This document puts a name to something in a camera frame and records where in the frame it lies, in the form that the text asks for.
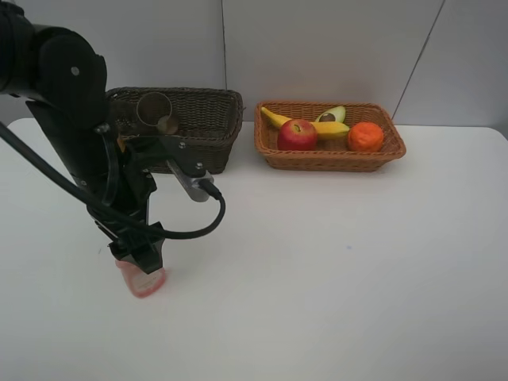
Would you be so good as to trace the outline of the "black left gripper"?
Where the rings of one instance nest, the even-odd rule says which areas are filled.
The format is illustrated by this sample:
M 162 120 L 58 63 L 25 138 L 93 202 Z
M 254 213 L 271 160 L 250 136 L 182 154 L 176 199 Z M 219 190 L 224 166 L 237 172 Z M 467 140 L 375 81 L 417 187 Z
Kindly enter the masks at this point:
M 148 222 L 148 203 L 156 184 L 151 174 L 131 164 L 130 159 L 108 159 L 85 178 L 85 191 L 103 205 L 138 222 Z M 111 239 L 108 248 L 120 266 L 133 265 L 149 275 L 163 267 L 164 239 L 146 235 L 89 206 L 99 229 Z

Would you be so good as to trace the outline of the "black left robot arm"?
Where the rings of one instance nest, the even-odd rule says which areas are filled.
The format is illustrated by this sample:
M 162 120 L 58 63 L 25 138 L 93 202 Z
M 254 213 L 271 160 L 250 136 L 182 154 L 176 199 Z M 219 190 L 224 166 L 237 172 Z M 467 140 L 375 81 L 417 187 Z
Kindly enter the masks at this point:
M 146 274 L 163 266 L 160 224 L 148 223 L 154 179 L 135 168 L 108 124 L 106 62 L 78 33 L 35 25 L 1 4 L 1 92 L 24 98 L 67 169 L 61 175 L 7 128 L 2 139 L 57 186 L 83 202 L 110 239 L 114 258 Z

